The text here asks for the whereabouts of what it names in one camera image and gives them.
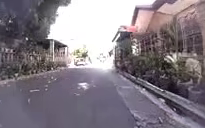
concrete curb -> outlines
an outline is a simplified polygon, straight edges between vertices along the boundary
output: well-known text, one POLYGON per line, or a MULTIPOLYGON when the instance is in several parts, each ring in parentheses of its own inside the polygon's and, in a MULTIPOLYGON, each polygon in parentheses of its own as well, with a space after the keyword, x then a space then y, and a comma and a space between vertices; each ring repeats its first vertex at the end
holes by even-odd
MULTIPOLYGON (((137 79, 128 73, 119 71, 119 74, 121 74, 125 78, 129 79, 133 83, 139 85, 139 87, 135 86, 135 88, 137 88, 139 90, 142 90, 142 88, 147 89, 149 92, 152 92, 154 95, 161 97, 162 99, 164 99, 164 101, 168 101, 171 105, 174 105, 174 107, 183 111, 184 114, 186 114, 187 116, 192 117, 192 119, 195 122, 199 122, 199 124, 201 123, 201 125, 205 126, 205 107, 204 106, 197 105, 197 104, 195 104, 195 103, 193 103, 185 98, 182 98, 176 94, 173 94, 173 93, 168 92, 166 90, 162 90, 162 89, 150 84, 149 82, 144 81, 144 80, 139 79, 139 78, 137 79)), ((169 117, 178 121, 179 123, 186 124, 186 126, 189 126, 192 128, 194 128, 195 125, 197 124, 197 123, 193 124, 192 121, 190 122, 186 118, 183 119, 178 114, 176 114, 172 109, 170 109, 167 105, 166 105, 167 107, 163 108, 165 103, 160 103, 160 102, 154 101, 153 100, 154 98, 152 98, 152 97, 155 97, 155 96, 148 93, 147 91, 144 91, 144 92, 140 91, 140 92, 145 94, 152 102, 154 102, 161 109, 163 109, 169 117)))
POLYGON ((37 77, 37 76, 42 76, 42 75, 45 75, 45 74, 49 74, 49 73, 53 73, 53 72, 58 72, 58 71, 61 71, 61 70, 64 70, 64 69, 65 68, 60 68, 60 69, 57 69, 57 70, 41 72, 41 73, 38 73, 38 74, 32 74, 32 75, 27 75, 27 76, 20 76, 20 77, 13 78, 13 79, 2 80, 2 81, 0 81, 0 85, 7 84, 8 82, 14 82, 14 81, 19 81, 19 80, 26 80, 26 79, 34 78, 34 77, 37 77))

car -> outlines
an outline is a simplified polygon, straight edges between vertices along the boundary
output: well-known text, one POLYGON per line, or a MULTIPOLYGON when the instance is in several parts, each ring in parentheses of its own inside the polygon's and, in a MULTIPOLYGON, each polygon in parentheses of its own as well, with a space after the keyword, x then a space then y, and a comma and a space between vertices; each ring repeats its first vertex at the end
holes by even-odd
POLYGON ((77 60, 76 66, 80 66, 80 65, 82 66, 86 65, 85 59, 81 58, 77 60))

sky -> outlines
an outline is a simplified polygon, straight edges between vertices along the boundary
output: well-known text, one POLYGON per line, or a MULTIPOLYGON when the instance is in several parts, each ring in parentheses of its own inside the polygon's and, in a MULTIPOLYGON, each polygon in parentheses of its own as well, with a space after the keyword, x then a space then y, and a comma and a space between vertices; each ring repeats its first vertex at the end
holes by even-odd
POLYGON ((83 44, 95 54, 111 50, 112 38, 120 25, 130 25, 136 5, 154 0, 72 0, 58 9, 49 38, 59 40, 71 49, 83 44))

sidewalk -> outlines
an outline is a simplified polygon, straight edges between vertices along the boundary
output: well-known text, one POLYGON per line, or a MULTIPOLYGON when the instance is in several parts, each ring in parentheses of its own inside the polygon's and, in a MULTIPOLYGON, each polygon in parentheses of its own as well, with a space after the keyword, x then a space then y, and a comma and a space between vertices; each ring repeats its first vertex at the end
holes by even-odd
POLYGON ((187 124, 190 121, 186 120, 185 124, 182 125, 171 119, 163 109, 153 103, 154 101, 152 102, 150 98, 146 97, 145 93, 148 93, 147 91, 144 89, 139 90, 127 79, 115 73, 110 79, 114 82, 118 93, 122 96, 126 106, 135 117, 137 128, 186 128, 186 126, 192 126, 187 124))

asphalt road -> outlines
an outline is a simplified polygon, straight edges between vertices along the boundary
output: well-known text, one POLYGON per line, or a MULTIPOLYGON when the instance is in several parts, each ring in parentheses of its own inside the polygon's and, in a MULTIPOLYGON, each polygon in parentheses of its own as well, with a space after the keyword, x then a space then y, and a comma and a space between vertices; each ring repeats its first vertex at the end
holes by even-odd
POLYGON ((0 85, 0 128, 134 128, 108 74, 72 68, 0 85))

